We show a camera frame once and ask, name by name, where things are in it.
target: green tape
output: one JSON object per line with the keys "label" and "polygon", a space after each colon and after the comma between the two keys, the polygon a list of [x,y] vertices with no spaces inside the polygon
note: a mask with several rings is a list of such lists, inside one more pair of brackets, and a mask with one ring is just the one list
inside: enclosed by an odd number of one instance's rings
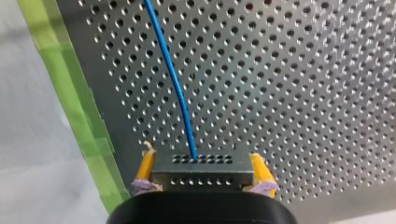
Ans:
{"label": "green tape", "polygon": [[61,12],[55,0],[19,0],[19,3],[102,202],[110,213],[130,196]]}

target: black object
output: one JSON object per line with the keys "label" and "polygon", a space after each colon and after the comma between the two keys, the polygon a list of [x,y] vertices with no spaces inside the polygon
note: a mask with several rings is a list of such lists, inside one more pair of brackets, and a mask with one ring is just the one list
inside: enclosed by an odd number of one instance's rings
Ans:
{"label": "black object", "polygon": [[152,192],[115,209],[107,224],[297,224],[280,202],[247,192]]}

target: wire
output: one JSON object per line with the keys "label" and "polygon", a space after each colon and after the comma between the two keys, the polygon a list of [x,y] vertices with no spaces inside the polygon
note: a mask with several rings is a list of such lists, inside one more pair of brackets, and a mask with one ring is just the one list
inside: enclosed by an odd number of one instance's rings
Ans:
{"label": "wire", "polygon": [[154,27],[155,34],[158,38],[158,43],[160,44],[161,51],[163,52],[163,58],[166,63],[166,67],[169,70],[169,74],[175,86],[175,91],[177,94],[178,102],[180,103],[181,113],[183,115],[184,126],[186,127],[187,140],[189,141],[190,154],[193,159],[197,158],[197,149],[194,142],[194,136],[192,135],[192,127],[190,122],[189,109],[187,108],[186,99],[184,98],[183,90],[181,89],[180,83],[178,82],[177,74],[175,68],[172,64],[171,56],[169,55],[169,50],[166,47],[165,39],[163,38],[163,30],[158,23],[157,16],[155,15],[154,8],[150,0],[144,0],[148,15],[151,19],[152,26]]}

